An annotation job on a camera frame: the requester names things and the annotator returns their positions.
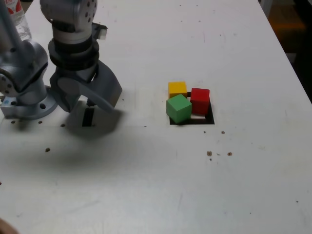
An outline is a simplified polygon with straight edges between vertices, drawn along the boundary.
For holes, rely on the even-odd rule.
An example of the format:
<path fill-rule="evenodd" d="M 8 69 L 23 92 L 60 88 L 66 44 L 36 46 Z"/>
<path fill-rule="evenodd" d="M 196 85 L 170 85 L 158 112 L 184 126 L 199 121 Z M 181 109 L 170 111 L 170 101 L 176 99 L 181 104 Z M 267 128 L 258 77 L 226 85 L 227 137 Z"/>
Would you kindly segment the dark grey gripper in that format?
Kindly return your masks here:
<path fill-rule="evenodd" d="M 117 77 L 101 61 L 78 71 L 56 69 L 50 84 L 53 97 L 66 112 L 74 109 L 81 96 L 87 98 L 87 106 L 111 112 L 122 93 Z"/>

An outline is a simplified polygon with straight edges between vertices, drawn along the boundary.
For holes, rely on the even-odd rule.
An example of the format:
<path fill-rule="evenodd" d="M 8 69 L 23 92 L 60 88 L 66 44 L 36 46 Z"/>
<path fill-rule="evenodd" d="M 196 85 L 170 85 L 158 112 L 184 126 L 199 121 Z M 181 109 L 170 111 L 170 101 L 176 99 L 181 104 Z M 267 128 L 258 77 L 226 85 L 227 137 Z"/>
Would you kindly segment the person's hand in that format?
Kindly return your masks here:
<path fill-rule="evenodd" d="M 8 222 L 0 219 L 0 234 L 19 234 L 19 232 Z"/>

